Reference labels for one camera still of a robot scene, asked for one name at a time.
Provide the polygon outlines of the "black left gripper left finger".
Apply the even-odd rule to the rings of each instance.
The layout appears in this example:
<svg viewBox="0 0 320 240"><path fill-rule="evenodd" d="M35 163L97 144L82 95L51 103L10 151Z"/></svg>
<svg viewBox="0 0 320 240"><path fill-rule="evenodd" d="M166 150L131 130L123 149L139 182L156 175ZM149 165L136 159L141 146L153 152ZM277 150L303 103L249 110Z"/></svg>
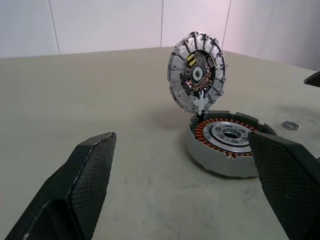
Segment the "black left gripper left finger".
<svg viewBox="0 0 320 240"><path fill-rule="evenodd" d="M117 136L106 132L79 143L41 186L8 240L90 240L107 195Z"/></svg>

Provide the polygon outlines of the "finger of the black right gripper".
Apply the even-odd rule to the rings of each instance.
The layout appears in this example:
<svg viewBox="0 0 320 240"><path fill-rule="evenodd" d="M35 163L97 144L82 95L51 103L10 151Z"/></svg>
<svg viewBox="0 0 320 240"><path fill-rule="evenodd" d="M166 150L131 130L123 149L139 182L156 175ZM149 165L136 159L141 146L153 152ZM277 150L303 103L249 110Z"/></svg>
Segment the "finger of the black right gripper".
<svg viewBox="0 0 320 240"><path fill-rule="evenodd" d="M311 76L307 77L303 83L305 85L310 85L314 87L320 87L320 72L316 72L312 74Z"/></svg>

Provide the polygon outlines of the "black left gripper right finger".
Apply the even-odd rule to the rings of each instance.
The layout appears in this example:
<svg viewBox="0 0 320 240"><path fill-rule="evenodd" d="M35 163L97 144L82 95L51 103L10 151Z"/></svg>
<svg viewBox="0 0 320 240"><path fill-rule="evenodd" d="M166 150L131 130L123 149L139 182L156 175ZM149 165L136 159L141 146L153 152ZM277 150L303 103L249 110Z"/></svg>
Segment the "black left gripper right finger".
<svg viewBox="0 0 320 240"><path fill-rule="evenodd" d="M264 195L290 240L320 238L320 161L302 144L262 132L249 135Z"/></svg>

